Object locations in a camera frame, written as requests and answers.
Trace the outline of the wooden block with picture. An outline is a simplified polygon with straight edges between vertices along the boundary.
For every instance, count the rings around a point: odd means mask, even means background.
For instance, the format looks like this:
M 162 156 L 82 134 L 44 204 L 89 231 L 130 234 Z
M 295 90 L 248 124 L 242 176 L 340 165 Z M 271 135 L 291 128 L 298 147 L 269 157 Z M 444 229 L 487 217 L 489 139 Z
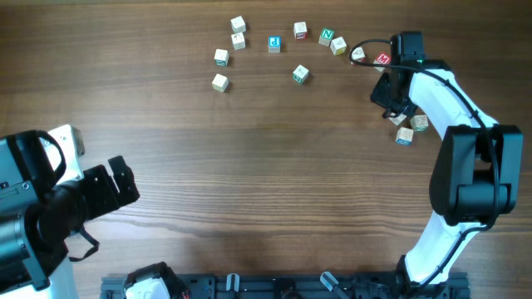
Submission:
M 406 115 L 400 114 L 400 115 L 391 115 L 388 119 L 394 124 L 394 125 L 400 125 L 405 119 L 407 118 Z

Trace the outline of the wooden block green Z side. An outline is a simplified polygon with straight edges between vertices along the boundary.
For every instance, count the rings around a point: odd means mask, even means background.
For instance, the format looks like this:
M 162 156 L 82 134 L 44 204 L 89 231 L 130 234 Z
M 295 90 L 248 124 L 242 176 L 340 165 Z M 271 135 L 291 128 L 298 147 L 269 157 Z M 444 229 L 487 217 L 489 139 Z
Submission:
M 429 127 L 427 115 L 414 115 L 410 120 L 411 128 L 414 131 L 424 131 Z

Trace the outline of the red letter U block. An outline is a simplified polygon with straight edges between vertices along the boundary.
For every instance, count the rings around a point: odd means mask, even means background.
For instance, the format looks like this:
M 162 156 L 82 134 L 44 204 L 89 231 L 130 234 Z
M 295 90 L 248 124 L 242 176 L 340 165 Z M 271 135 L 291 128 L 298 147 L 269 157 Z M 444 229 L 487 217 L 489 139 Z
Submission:
M 406 128 L 406 127 L 401 127 L 397 131 L 396 143 L 399 145 L 408 146 L 411 144 L 413 140 L 413 135 L 414 135 L 414 130 Z

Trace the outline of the wooden block green letter side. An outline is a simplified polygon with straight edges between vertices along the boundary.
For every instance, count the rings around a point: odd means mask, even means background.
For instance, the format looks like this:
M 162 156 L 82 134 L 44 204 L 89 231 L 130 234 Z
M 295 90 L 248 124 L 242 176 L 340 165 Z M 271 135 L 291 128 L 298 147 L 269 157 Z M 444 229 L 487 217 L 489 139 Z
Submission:
M 297 66 L 296 69 L 293 71 L 293 79 L 300 85 L 302 85 L 306 81 L 308 76 L 309 70 L 302 65 Z

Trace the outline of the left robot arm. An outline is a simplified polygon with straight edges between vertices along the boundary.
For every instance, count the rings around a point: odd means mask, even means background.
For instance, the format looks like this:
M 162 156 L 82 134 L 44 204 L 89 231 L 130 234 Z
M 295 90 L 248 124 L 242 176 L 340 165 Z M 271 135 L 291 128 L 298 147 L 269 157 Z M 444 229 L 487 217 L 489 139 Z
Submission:
M 135 202 L 139 192 L 123 157 L 85 170 L 78 179 L 76 158 L 59 151 L 49 158 L 44 143 L 60 149 L 43 130 L 1 139 L 1 296 L 3 298 L 76 298 L 72 264 L 65 241 L 80 234 L 100 244 L 84 228 L 94 218 Z

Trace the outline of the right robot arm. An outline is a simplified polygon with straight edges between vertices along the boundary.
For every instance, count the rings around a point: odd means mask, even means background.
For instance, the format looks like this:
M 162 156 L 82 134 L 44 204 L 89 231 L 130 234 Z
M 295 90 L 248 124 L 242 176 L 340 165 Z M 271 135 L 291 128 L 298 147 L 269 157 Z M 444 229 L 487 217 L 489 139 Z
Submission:
M 428 60 L 420 32 L 391 37 L 391 56 L 370 95 L 384 117 L 422 109 L 441 137 L 429 183 L 433 213 L 416 246 L 402 259 L 404 294 L 441 289 L 466 244 L 515 206 L 524 136 L 483 113 L 442 60 Z

